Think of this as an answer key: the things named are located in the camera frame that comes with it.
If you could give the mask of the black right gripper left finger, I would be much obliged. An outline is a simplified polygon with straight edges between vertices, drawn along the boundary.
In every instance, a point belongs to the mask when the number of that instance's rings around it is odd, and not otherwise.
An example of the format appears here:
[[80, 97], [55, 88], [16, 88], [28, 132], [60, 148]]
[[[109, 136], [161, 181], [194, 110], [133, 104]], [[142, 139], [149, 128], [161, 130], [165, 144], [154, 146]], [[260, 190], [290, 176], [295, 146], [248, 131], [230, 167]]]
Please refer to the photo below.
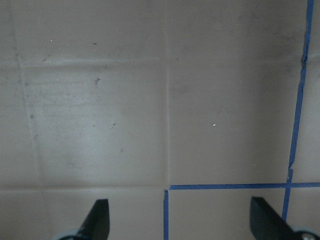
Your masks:
[[110, 210], [108, 199], [95, 201], [74, 240], [107, 240], [110, 234]]

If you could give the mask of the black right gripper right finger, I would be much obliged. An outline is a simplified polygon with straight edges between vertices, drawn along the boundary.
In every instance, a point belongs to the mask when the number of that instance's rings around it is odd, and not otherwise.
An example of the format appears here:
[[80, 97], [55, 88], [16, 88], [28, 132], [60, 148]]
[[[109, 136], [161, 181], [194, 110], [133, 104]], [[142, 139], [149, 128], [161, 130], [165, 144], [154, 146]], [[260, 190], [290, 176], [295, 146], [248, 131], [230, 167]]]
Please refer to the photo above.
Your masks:
[[251, 198], [249, 225], [256, 240], [300, 239], [263, 197]]

